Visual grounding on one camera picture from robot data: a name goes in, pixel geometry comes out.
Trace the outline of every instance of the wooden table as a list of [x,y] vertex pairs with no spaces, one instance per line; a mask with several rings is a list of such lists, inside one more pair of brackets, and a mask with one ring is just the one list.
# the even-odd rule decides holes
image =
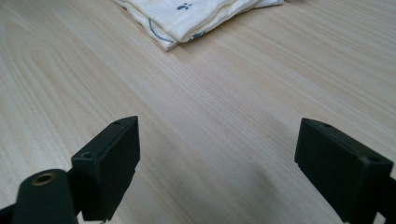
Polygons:
[[111,223],[342,223],[293,160],[300,121],[396,161],[396,2],[290,0],[164,52],[109,0],[0,0],[0,207],[133,115]]

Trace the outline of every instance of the folded cloth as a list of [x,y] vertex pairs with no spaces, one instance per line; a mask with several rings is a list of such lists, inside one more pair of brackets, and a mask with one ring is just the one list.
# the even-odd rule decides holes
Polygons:
[[283,0],[115,0],[164,50],[191,41],[238,13]]

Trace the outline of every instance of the wood grain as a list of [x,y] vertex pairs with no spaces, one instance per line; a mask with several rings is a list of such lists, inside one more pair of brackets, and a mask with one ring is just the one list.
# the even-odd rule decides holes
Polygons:
[[164,52],[112,1],[0,0],[0,207],[137,115],[111,223],[342,223],[293,161],[300,120],[396,161],[395,11],[291,0]]

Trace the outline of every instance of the white cloth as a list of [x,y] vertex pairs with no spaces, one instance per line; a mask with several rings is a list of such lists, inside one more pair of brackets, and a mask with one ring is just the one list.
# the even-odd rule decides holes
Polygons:
[[283,0],[116,0],[165,50],[191,41],[234,15]]

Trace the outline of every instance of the table surface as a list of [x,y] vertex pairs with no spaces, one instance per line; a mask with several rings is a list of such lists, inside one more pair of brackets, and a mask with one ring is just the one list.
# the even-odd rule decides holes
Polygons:
[[293,160],[300,121],[396,161],[395,12],[290,0],[164,52],[110,0],[0,0],[0,206],[137,115],[111,223],[342,223]]

